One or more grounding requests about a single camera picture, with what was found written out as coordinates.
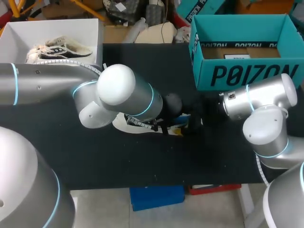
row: teal box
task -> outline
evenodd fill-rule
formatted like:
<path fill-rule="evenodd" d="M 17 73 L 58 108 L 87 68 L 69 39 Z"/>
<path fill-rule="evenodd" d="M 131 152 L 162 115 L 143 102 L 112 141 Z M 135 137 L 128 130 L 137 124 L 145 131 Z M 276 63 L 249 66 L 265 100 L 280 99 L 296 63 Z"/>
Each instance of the teal box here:
<path fill-rule="evenodd" d="M 201 47 L 277 48 L 280 58 L 204 59 Z M 304 77 L 304 42 L 288 15 L 197 15 L 189 51 L 198 90 L 231 90 L 287 73 Z"/>
<path fill-rule="evenodd" d="M 191 23 L 197 14 L 215 14 L 225 0 L 182 0 L 177 7 L 177 13 Z"/>

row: robotic arm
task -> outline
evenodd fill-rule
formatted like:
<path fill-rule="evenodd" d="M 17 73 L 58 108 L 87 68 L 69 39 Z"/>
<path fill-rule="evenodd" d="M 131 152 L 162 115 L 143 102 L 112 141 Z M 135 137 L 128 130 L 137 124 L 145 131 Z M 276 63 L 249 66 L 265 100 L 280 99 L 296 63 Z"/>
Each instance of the robotic arm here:
<path fill-rule="evenodd" d="M 0 85 L 0 104 L 32 104 L 70 94 L 80 122 L 87 128 L 104 127 L 119 112 L 145 122 L 181 114 L 182 104 L 177 96 L 162 97 L 127 66 L 113 65 L 101 73 L 86 64 L 48 65 L 54 63 L 62 64 L 64 60 L 40 65 L 1 64 L 0 77 L 4 82 Z"/>

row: cable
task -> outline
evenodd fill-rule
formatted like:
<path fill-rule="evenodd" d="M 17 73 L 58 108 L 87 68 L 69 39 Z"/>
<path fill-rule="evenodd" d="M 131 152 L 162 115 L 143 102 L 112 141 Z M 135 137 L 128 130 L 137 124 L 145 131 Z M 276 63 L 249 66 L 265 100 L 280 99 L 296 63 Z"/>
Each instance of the cable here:
<path fill-rule="evenodd" d="M 258 158 L 257 154 L 256 154 L 256 162 L 257 162 L 256 164 L 257 164 L 258 170 L 260 172 L 261 178 L 263 179 L 263 182 L 265 183 L 265 185 L 268 187 L 269 186 L 269 182 L 267 181 L 267 179 L 265 177 L 265 174 L 264 174 L 264 172 L 262 170 L 260 159 Z"/>
<path fill-rule="evenodd" d="M 50 64 L 74 64 L 81 67 L 85 67 L 87 69 L 90 69 L 94 71 L 96 74 L 101 75 L 101 71 L 96 69 L 95 67 L 91 66 L 90 64 L 81 63 L 78 61 L 73 61 L 69 59 L 56 59 L 56 60 L 48 60 L 44 62 L 35 63 L 36 65 L 50 65 Z"/>
<path fill-rule="evenodd" d="M 162 37 L 163 43 L 165 43 L 165 40 L 163 39 L 163 35 L 162 35 L 162 30 L 161 30 L 161 37 Z"/>
<path fill-rule="evenodd" d="M 149 125 L 149 124 L 145 124 L 141 121 L 139 121 L 138 119 L 130 116 L 130 115 L 127 115 L 126 116 L 128 117 L 128 121 L 130 121 L 131 123 L 135 124 L 135 125 L 138 125 L 138 126 L 141 126 L 141 127 L 145 127 L 145 128 L 148 128 L 148 129 L 152 129 L 152 125 Z"/>

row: red crate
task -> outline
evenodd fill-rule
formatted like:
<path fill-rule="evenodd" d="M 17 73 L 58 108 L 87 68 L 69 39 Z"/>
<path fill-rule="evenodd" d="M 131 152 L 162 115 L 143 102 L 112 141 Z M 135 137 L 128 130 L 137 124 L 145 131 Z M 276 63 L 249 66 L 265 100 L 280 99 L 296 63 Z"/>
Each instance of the red crate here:
<path fill-rule="evenodd" d="M 207 187 L 207 188 L 199 188 L 193 189 L 191 186 L 188 187 L 189 193 L 191 195 L 201 195 L 201 194 L 208 194 L 214 192 L 221 192 L 221 191 L 230 191 L 234 189 L 240 189 L 242 187 L 241 184 L 225 184 L 218 187 Z"/>

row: white joint cap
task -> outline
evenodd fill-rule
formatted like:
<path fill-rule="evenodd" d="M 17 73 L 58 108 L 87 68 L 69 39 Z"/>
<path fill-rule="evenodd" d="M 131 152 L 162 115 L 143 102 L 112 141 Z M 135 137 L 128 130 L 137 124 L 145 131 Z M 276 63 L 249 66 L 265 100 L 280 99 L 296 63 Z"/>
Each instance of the white joint cap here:
<path fill-rule="evenodd" d="M 281 74 L 283 86 L 291 106 L 295 106 L 298 102 L 295 85 L 288 74 Z"/>
<path fill-rule="evenodd" d="M 246 119 L 243 134 L 253 145 L 268 144 L 281 133 L 284 118 L 281 108 L 275 105 L 262 106 Z"/>
<path fill-rule="evenodd" d="M 79 113 L 81 124 L 86 128 L 101 128 L 109 125 L 116 118 L 118 112 L 105 109 L 102 104 L 94 101 L 84 107 Z"/>
<path fill-rule="evenodd" d="M 37 168 L 34 146 L 20 134 L 0 127 L 0 221 L 24 200 Z"/>
<path fill-rule="evenodd" d="M 109 66 L 100 75 L 97 82 L 97 93 L 108 105 L 119 105 L 125 102 L 135 88 L 133 71 L 122 64 Z"/>

